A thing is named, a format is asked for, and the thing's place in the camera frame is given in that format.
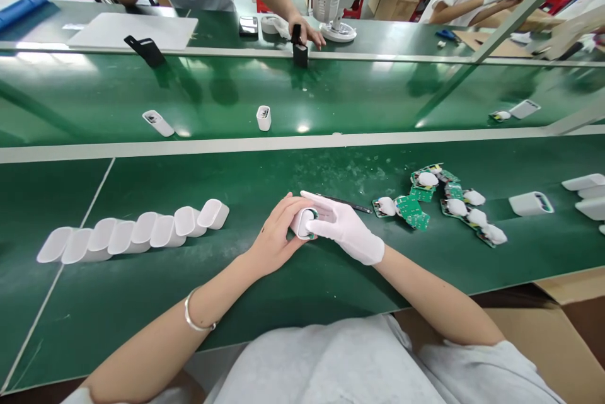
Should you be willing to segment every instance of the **smartphone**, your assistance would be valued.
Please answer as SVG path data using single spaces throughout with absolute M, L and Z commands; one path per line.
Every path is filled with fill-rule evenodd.
M 256 16 L 239 17 L 239 36 L 258 37 L 258 20 Z

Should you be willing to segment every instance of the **blue bin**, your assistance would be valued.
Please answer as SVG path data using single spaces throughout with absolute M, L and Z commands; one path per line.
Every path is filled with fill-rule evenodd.
M 8 7 L 0 9 L 0 31 L 47 1 L 48 0 L 18 0 Z

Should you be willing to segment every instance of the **green workbench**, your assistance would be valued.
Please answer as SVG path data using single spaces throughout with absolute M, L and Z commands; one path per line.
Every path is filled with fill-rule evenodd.
M 124 8 L 46 5 L 0 33 L 0 49 L 16 42 L 65 43 L 76 31 L 64 25 L 85 24 L 102 11 Z M 237 14 L 161 12 L 200 18 L 193 48 L 287 47 L 262 38 L 240 40 Z M 465 187 L 486 195 L 486 212 L 509 243 L 490 249 L 461 222 L 443 216 L 437 200 L 423 205 L 432 217 L 426 233 L 411 231 L 399 219 L 364 215 L 364 222 L 468 294 L 605 265 L 598 223 L 576 211 L 577 196 L 560 185 L 602 172 L 605 136 L 548 137 L 540 128 L 602 100 L 602 66 L 473 66 L 460 85 L 444 91 L 464 67 L 438 58 L 467 57 L 467 47 L 437 50 L 436 26 L 351 23 L 357 39 L 328 51 L 435 59 L 313 59 L 304 70 L 285 58 L 187 55 L 168 56 L 167 65 L 152 70 L 136 55 L 0 52 L 5 392 L 90 373 L 244 252 L 289 190 L 368 206 L 377 197 L 406 194 L 411 171 L 445 161 Z M 524 120 L 489 121 L 489 113 L 525 98 L 542 109 Z M 259 105 L 272 108 L 268 132 L 256 125 Z M 149 109 L 178 135 L 160 137 L 141 119 Z M 207 153 L 220 148 L 223 153 Z M 66 157 L 81 159 L 62 161 Z M 554 215 L 521 219 L 512 213 L 507 198 L 533 190 L 549 196 Z M 181 248 L 65 267 L 35 261 L 57 227 L 92 227 L 104 217 L 134 220 L 146 211 L 172 214 L 184 205 L 201 207 L 209 198 L 230 207 L 225 227 Z M 249 341 L 277 327 L 406 305 L 372 268 L 320 239 L 255 284 L 204 348 Z
M 159 16 L 189 16 L 198 18 L 199 24 L 190 47 L 237 48 L 237 49 L 291 49 L 276 36 L 267 36 L 259 27 L 258 40 L 242 40 L 238 34 L 239 15 L 234 12 L 189 11 L 186 9 L 136 7 L 125 8 L 117 4 L 97 4 L 73 1 L 54 1 L 29 14 L 26 18 L 0 32 L 0 42 L 66 43 L 78 29 L 73 25 L 85 25 L 104 12 L 139 13 Z M 315 27 L 318 22 L 308 18 Z M 421 26 L 414 23 L 395 21 L 346 20 L 357 29 L 358 36 L 352 43 L 329 43 L 326 51 L 438 55 L 444 57 L 472 55 L 464 45 L 452 44 L 443 50 L 437 48 L 440 38 L 435 32 L 443 26 Z
M 468 294 L 605 265 L 599 223 L 574 208 L 562 180 L 596 171 L 603 135 L 336 147 L 290 151 L 118 158 L 85 222 L 171 214 L 218 198 L 231 210 L 225 227 L 177 249 L 65 266 L 12 375 L 7 391 L 84 376 L 194 286 L 216 275 L 253 242 L 277 201 L 292 190 L 361 205 L 409 190 L 409 174 L 444 167 L 487 197 L 490 221 L 509 242 L 496 249 L 445 217 L 438 198 L 423 204 L 429 230 L 398 218 L 360 215 L 385 242 Z M 79 226 L 111 161 L 0 165 L 0 372 L 6 377 L 60 265 L 38 264 L 46 235 Z M 553 215 L 520 218 L 507 198 L 544 192 Z M 255 284 L 212 333 L 205 349 L 249 341 L 278 327 L 330 323 L 395 311 L 407 303 L 370 267 L 320 239 Z

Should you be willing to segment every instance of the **tape roll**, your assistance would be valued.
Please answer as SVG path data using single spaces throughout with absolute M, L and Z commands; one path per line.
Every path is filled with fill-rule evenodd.
M 277 18 L 274 16 L 263 16 L 260 19 L 260 28 L 263 30 L 264 33 L 271 35 L 279 33 L 277 31 L 277 28 L 275 27 L 276 19 Z

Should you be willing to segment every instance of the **silver bracelet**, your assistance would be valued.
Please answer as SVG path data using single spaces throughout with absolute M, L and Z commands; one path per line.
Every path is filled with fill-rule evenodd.
M 196 287 L 194 290 L 192 290 L 191 292 L 189 292 L 189 295 L 187 296 L 187 298 L 185 299 L 185 320 L 187 321 L 187 323 L 189 324 L 189 326 L 191 328 L 193 328 L 196 332 L 208 332 L 208 331 L 212 331 L 216 328 L 216 322 L 213 323 L 210 327 L 200 327 L 197 326 L 195 323 L 193 323 L 193 321 L 191 320 L 191 316 L 189 315 L 189 300 L 191 299 L 191 296 L 193 295 L 193 293 L 195 291 L 197 291 L 201 286 Z

